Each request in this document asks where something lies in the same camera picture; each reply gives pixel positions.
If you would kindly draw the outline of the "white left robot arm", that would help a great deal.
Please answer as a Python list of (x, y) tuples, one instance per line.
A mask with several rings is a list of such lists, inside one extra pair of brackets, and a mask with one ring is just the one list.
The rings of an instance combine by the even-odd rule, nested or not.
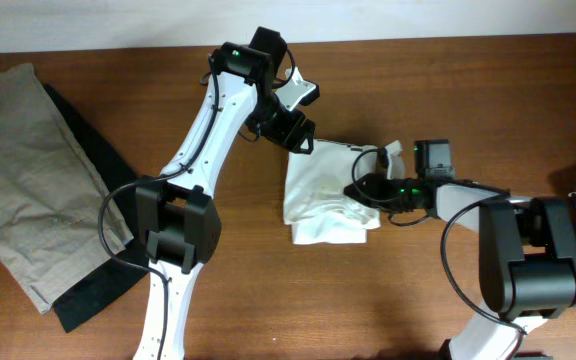
[(231, 42), (209, 57), (206, 95), (182, 146), (159, 178), (136, 188), (138, 238), (149, 261), (150, 292), (138, 359), (181, 359), (194, 285), (218, 245), (222, 223), (214, 192), (241, 127), (296, 154), (314, 149), (315, 124), (301, 111), (319, 96), (291, 68), (280, 33), (260, 27), (247, 45)]

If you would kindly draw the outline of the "white t-shirt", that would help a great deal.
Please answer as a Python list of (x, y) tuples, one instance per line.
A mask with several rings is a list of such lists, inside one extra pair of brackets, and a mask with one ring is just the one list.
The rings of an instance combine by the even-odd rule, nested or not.
[(316, 140), (311, 154), (289, 155), (283, 222), (294, 245), (364, 244), (367, 232), (381, 226), (378, 210), (344, 194), (355, 179), (375, 171), (375, 148)]

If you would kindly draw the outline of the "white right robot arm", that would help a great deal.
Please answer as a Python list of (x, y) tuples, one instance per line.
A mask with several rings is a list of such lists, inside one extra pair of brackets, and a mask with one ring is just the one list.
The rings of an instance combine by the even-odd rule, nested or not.
[[(444, 221), (442, 268), (474, 313), (442, 343), (437, 358), (521, 359), (531, 331), (576, 307), (576, 229), (565, 200), (514, 196), (457, 178), (446, 139), (415, 142), (413, 178), (404, 175), (399, 142), (374, 153), (383, 171), (353, 173), (344, 195), (389, 217), (422, 210)], [(478, 236), (481, 304), (460, 288), (449, 265), (448, 239), (456, 225)]]

